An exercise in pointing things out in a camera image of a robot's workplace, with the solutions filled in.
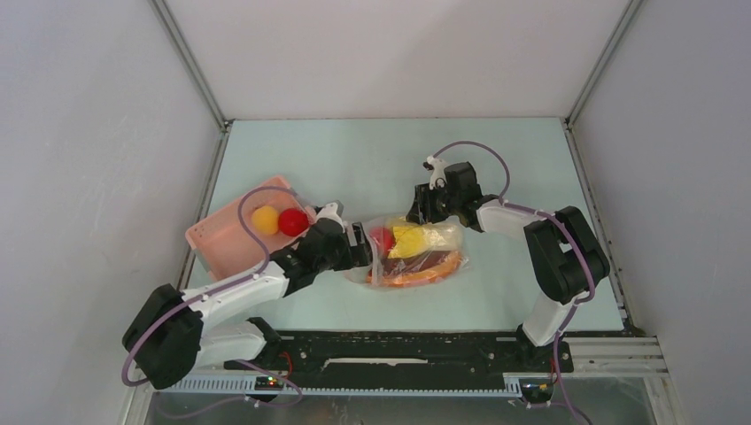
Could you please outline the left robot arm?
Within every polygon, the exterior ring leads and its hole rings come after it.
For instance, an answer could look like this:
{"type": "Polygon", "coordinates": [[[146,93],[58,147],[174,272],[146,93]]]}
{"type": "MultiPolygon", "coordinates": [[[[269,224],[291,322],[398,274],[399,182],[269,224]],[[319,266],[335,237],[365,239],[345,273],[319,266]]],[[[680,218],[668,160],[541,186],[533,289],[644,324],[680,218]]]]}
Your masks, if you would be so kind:
{"type": "Polygon", "coordinates": [[[374,252],[359,222],[343,226],[321,219],[249,270],[193,291],[157,287],[121,339],[128,353],[121,380],[162,390],[201,366],[249,360],[258,368],[272,367],[280,345],[264,321],[246,320],[236,328],[226,322],[310,286],[324,272],[369,267],[374,252]]]}

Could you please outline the fake red apple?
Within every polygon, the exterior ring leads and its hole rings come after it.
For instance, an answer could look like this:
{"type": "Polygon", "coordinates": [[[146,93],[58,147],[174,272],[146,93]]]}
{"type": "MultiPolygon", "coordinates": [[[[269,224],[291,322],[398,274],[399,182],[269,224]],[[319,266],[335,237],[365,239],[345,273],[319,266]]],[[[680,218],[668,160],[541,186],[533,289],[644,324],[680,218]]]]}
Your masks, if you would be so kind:
{"type": "Polygon", "coordinates": [[[278,215],[279,231],[290,237],[299,236],[310,227],[310,220],[306,212],[297,208],[288,208],[278,215]]]}

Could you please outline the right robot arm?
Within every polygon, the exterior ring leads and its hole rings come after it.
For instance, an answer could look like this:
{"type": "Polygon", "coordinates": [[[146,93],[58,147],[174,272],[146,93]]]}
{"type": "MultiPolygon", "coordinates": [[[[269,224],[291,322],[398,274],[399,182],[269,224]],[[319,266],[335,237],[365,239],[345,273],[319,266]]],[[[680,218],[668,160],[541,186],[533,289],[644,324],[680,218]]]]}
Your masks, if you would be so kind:
{"type": "Polygon", "coordinates": [[[515,358],[525,369],[541,368],[551,357],[549,345],[565,332],[577,307],[594,298],[597,285],[611,271],[584,214],[575,206],[547,213],[484,194],[469,162],[449,165],[429,157],[423,166],[430,179],[415,186],[408,221],[439,223],[455,217],[479,233],[525,243],[540,294],[517,330],[515,358]]]}

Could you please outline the fake red orange peach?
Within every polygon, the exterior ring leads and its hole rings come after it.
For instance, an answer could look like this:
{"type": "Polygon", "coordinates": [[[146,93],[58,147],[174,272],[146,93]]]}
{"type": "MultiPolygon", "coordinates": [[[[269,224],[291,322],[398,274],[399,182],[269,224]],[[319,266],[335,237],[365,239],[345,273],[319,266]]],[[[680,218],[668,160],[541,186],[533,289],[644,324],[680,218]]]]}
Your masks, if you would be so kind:
{"type": "Polygon", "coordinates": [[[381,256],[387,256],[395,244],[394,235],[389,228],[372,228],[369,236],[375,244],[378,254],[381,256]]]}

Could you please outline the clear zip top bag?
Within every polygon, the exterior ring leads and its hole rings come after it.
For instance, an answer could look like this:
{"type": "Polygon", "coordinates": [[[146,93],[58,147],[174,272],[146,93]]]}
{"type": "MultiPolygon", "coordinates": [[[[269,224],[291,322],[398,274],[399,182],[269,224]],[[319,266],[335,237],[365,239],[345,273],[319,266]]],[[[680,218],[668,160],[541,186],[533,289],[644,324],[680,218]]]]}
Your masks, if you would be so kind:
{"type": "Polygon", "coordinates": [[[368,263],[344,272],[355,283],[407,288],[442,281],[468,263],[463,227],[448,221],[415,224],[404,215],[363,223],[368,263]]]}

